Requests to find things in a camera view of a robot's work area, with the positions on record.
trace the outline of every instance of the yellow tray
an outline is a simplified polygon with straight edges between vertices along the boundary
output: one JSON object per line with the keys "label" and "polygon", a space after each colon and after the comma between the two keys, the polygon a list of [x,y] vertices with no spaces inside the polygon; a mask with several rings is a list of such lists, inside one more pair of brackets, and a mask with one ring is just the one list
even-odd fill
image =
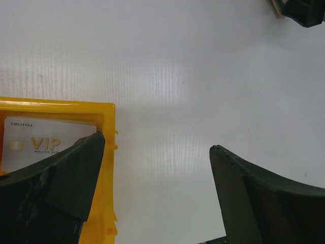
{"label": "yellow tray", "polygon": [[55,101],[0,97],[0,175],[7,116],[65,119],[95,124],[105,137],[105,150],[88,221],[84,223],[79,244],[113,244],[117,231],[113,208],[113,168],[115,144],[115,105],[76,101]]}

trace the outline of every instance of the white card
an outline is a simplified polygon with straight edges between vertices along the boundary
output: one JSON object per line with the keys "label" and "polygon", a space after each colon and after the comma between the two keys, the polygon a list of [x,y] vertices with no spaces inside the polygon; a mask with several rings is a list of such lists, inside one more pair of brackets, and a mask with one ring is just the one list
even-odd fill
{"label": "white card", "polygon": [[15,171],[72,146],[96,132],[95,125],[29,117],[5,120],[2,171]]}

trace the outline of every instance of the white table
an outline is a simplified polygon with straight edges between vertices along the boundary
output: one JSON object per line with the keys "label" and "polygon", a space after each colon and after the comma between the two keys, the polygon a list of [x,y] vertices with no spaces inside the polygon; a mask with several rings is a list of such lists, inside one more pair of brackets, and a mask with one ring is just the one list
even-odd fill
{"label": "white table", "polygon": [[113,102],[117,244],[225,235],[221,144],[325,187],[325,24],[266,0],[0,3],[0,96]]}

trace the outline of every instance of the vip card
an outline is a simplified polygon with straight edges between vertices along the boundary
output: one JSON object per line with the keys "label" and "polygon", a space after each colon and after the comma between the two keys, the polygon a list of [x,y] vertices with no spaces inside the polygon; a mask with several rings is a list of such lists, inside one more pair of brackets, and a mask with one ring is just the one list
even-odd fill
{"label": "vip card", "polygon": [[96,132],[95,125],[71,121],[7,117],[2,171],[15,171],[72,146]]}

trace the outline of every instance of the yellow plastic bin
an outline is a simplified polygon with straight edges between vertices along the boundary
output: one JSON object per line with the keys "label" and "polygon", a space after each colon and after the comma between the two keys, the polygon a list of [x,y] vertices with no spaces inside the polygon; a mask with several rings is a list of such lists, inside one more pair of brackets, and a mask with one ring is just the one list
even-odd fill
{"label": "yellow plastic bin", "polygon": [[115,144],[115,105],[77,101],[0,98],[0,175],[4,121],[21,116],[78,121],[96,125],[106,140],[103,162],[88,221],[84,223],[79,244],[111,244],[117,235],[113,208],[113,169]]}

